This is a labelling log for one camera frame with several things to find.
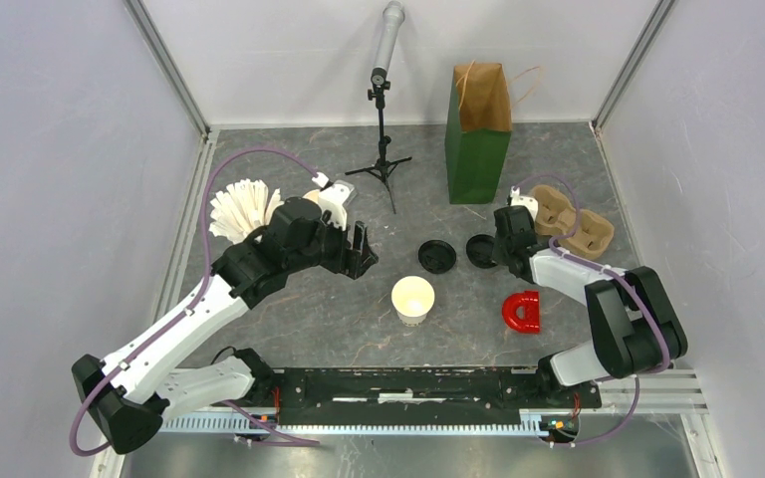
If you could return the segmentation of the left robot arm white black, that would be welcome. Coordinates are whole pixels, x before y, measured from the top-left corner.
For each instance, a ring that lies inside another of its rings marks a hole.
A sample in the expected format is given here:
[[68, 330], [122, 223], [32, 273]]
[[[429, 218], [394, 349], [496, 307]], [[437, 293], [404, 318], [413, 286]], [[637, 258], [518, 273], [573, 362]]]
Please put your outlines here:
[[320, 266], [351, 279], [379, 257], [362, 221], [339, 225], [333, 207], [291, 197], [270, 221], [227, 248], [187, 298], [136, 339], [104, 358], [85, 355], [72, 366], [81, 413], [117, 454], [150, 441], [163, 424], [225, 400], [261, 405], [274, 372], [251, 349], [212, 365], [177, 371], [208, 338], [286, 287], [288, 278]]

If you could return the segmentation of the black plastic cup lid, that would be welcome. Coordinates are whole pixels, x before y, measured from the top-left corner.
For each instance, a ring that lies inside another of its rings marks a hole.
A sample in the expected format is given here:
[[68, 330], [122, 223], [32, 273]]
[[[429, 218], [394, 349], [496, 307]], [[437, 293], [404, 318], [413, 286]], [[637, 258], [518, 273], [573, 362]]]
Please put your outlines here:
[[480, 269], [497, 266], [493, 260], [494, 237], [488, 234], [476, 234], [468, 239], [465, 252], [469, 262]]

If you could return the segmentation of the white paper coffee cup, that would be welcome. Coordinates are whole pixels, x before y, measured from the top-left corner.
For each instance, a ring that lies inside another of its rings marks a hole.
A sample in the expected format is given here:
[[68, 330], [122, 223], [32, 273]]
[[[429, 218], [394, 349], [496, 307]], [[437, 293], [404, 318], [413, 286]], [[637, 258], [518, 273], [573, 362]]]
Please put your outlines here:
[[420, 325], [435, 304], [435, 291], [424, 278], [407, 276], [391, 290], [391, 302], [398, 318], [409, 327]]

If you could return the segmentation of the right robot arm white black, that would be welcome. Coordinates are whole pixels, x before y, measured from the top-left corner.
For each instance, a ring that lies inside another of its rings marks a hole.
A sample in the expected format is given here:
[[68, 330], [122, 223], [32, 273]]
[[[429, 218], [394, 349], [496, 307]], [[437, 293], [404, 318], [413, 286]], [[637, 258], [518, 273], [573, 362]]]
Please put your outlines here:
[[493, 216], [495, 263], [587, 309], [590, 339], [538, 362], [535, 390], [543, 403], [564, 404], [583, 382], [662, 371], [687, 353], [686, 333], [654, 269], [613, 268], [543, 244], [522, 205]]

